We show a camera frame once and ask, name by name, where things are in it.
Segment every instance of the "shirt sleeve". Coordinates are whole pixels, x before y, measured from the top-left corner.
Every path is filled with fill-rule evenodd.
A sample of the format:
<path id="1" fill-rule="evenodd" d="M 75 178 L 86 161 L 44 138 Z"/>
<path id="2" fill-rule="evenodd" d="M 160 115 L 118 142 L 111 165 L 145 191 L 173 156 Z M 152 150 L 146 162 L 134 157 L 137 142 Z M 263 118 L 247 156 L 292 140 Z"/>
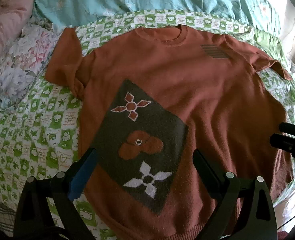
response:
<path id="1" fill-rule="evenodd" d="M 292 77 L 284 69 L 281 63 L 275 59 L 269 57 L 265 52 L 254 47 L 248 43 L 238 41 L 237 39 L 224 34 L 228 47 L 236 51 L 242 57 L 248 61 L 256 72 L 259 72 L 265 68 L 271 68 L 278 73 L 282 78 L 292 80 Z"/>
<path id="2" fill-rule="evenodd" d="M 59 38 L 47 66 L 45 79 L 59 86 L 68 86 L 76 98 L 83 100 L 84 88 L 91 74 L 94 51 L 83 58 L 80 41 L 74 28 L 66 28 Z"/>

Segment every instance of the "metal screw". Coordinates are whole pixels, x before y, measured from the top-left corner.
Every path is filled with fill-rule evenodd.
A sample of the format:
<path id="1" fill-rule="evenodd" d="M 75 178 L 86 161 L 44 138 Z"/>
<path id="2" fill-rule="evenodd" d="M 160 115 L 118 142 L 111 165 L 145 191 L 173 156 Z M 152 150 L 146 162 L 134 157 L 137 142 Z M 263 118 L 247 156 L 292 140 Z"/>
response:
<path id="1" fill-rule="evenodd" d="M 261 177 L 261 176 L 257 176 L 256 179 L 257 179 L 259 182 L 263 182 L 263 181 L 264 181 L 263 177 Z"/>
<path id="2" fill-rule="evenodd" d="M 33 181 L 34 181 L 34 177 L 33 177 L 33 176 L 28 177 L 27 182 L 31 183 L 31 182 L 33 182 Z"/>
<path id="3" fill-rule="evenodd" d="M 234 178 L 234 174 L 232 172 L 228 171 L 227 173 L 225 173 L 225 175 L 230 179 Z"/>
<path id="4" fill-rule="evenodd" d="M 62 179 L 64 176 L 65 176 L 65 173 L 64 173 L 63 171 L 60 171 L 60 172 L 56 175 L 56 177 L 57 177 L 58 179 Z"/>

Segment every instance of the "floral bedding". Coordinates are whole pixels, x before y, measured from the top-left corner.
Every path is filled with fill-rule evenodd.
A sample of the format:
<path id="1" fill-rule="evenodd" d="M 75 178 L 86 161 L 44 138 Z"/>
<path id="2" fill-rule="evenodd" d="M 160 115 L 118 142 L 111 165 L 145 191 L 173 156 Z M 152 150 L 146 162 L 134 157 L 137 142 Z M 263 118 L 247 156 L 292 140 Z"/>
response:
<path id="1" fill-rule="evenodd" d="M 157 8 L 216 14 L 280 34 L 279 16 L 267 0 L 35 0 L 34 13 L 58 25 L 80 26 L 104 16 Z"/>
<path id="2" fill-rule="evenodd" d="M 14 111 L 27 93 L 60 37 L 62 28 L 48 21 L 31 19 L 0 57 L 0 107 Z"/>
<path id="3" fill-rule="evenodd" d="M 83 55 L 111 38 L 137 27 L 189 25 L 213 33 L 228 33 L 238 40 L 262 48 L 255 42 L 254 28 L 235 20 L 215 15 L 175 10 L 142 10 L 102 18 L 76 29 Z M 26 179 L 51 178 L 66 171 L 78 160 L 79 113 L 82 102 L 70 89 L 47 82 L 45 69 L 37 76 L 14 114 L 0 112 L 0 201 L 16 210 Z M 282 103 L 287 120 L 295 123 L 295 79 L 287 81 L 271 69 L 259 73 L 264 85 Z M 293 160 L 295 177 L 295 160 Z M 295 178 L 274 202 L 288 197 L 295 187 Z M 54 202 L 48 200 L 52 216 L 62 226 Z M 74 201 L 75 207 L 97 239 L 116 239 L 115 234 L 95 214 L 84 194 Z"/>

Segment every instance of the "white flower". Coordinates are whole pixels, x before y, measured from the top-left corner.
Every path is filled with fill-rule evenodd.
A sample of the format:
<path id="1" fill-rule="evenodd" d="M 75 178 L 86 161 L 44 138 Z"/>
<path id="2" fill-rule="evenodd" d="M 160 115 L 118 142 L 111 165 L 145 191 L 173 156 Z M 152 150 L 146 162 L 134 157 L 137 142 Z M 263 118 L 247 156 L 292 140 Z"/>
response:
<path id="1" fill-rule="evenodd" d="M 114 13 L 109 11 L 109 10 L 105 10 L 105 12 L 103 13 L 104 16 L 108 17 L 108 16 L 113 16 Z"/>
<path id="2" fill-rule="evenodd" d="M 157 188 L 153 185 L 156 180 L 158 181 L 163 181 L 167 177 L 169 177 L 172 172 L 165 172 L 165 171 L 159 171 L 155 175 L 152 175 L 150 173 L 151 167 L 147 165 L 145 162 L 142 162 L 141 167 L 140 167 L 140 172 L 142 173 L 142 177 L 140 179 L 131 179 L 127 183 L 124 184 L 125 187 L 133 187 L 136 188 L 140 185 L 145 186 L 145 193 L 148 194 L 151 198 L 155 197 L 156 190 Z M 145 177 L 150 177 L 151 182 L 150 183 L 145 183 L 144 179 Z"/>
<path id="3" fill-rule="evenodd" d="M 265 5 L 263 5 L 263 4 L 261 4 L 261 3 L 259 5 L 259 7 L 260 7 L 262 15 L 267 16 L 267 7 Z"/>

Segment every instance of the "floral pillow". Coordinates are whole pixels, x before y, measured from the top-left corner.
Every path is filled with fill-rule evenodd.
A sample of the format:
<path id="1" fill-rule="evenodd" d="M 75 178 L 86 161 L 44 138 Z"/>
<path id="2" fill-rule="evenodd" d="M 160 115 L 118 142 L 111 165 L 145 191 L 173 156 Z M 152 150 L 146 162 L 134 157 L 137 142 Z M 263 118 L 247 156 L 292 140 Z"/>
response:
<path id="1" fill-rule="evenodd" d="M 48 22 L 30 21 L 0 57 L 0 107 L 9 113 L 17 108 L 38 73 L 49 61 L 63 28 Z"/>

